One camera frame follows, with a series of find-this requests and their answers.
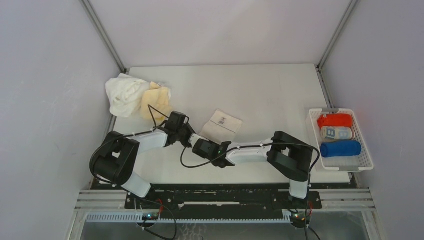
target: yellow cloth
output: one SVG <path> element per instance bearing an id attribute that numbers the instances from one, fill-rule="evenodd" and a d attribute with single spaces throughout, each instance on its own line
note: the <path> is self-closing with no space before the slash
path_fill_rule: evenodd
<path id="1" fill-rule="evenodd" d="M 158 84 L 151 82 L 150 90 L 145 91 L 141 98 L 141 116 L 144 119 L 152 119 L 148 105 L 151 105 L 161 113 L 169 116 L 172 111 L 172 107 L 170 107 L 169 93 L 169 88 L 159 86 Z M 165 117 L 159 112 L 153 109 L 151 112 L 153 113 L 154 119 L 158 120 L 158 122 L 165 120 Z"/>

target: white tabletop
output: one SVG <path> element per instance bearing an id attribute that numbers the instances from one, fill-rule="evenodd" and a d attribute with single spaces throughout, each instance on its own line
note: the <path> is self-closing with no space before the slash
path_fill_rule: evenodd
<path id="1" fill-rule="evenodd" d="M 220 109 L 243 121 L 235 142 L 257 142 L 283 131 L 310 144 L 307 112 L 327 108 L 313 64 L 217 65 L 132 67 L 129 75 L 171 88 L 170 105 L 190 117 L 199 133 L 203 125 Z M 121 134 L 151 129 L 153 121 L 140 113 L 129 118 L 118 117 L 114 130 Z M 166 148 L 139 154 L 134 171 L 156 184 L 267 184 L 288 183 L 289 179 L 266 163 L 246 163 L 219 168 L 212 164 L 188 169 L 180 164 L 183 146 L 176 143 Z M 188 149 L 186 165 L 206 160 Z M 345 172 L 311 173 L 312 183 L 348 183 Z"/>

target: crumpled cloth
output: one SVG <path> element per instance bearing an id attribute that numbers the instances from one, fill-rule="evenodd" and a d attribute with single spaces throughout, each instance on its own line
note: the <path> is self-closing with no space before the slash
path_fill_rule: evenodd
<path id="1" fill-rule="evenodd" d="M 106 94 L 110 102 L 110 113 L 117 117 L 130 117 L 141 110 L 144 119 L 152 119 L 148 105 L 168 115 L 172 108 L 169 106 L 171 90 L 154 82 L 119 74 L 106 82 Z M 157 120 L 164 117 L 154 110 L 153 116 Z"/>

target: white basket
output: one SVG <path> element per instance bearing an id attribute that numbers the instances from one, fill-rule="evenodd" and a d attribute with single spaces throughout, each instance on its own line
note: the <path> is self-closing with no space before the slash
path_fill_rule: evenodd
<path id="1" fill-rule="evenodd" d="M 309 116 L 306 119 L 306 127 L 309 135 L 310 143 L 317 149 L 320 149 L 323 139 L 320 134 L 320 127 L 317 120 L 321 115 L 325 114 L 349 114 L 352 116 L 354 139 L 360 143 L 362 151 L 359 156 L 338 156 L 338 157 L 320 157 L 315 167 L 317 171 L 340 171 L 349 173 L 358 173 L 364 170 L 372 170 L 374 168 L 373 160 L 368 152 L 367 145 L 362 137 L 361 130 L 358 125 L 354 111 L 345 108 L 322 109 L 315 108 L 309 110 Z"/>

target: gray wall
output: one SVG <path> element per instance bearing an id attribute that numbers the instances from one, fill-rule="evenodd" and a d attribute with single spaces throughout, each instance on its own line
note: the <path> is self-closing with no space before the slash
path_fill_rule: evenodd
<path id="1" fill-rule="evenodd" d="M 317 64 L 350 0 L 91 0 L 126 67 Z"/>
<path id="2" fill-rule="evenodd" d="M 1 1 L 0 32 L 0 239 L 63 239 L 118 69 L 77 0 Z"/>
<path id="3" fill-rule="evenodd" d="M 423 233 L 423 44 L 424 1 L 363 0 L 323 72 L 359 118 L 375 164 L 361 177 L 391 240 Z"/>

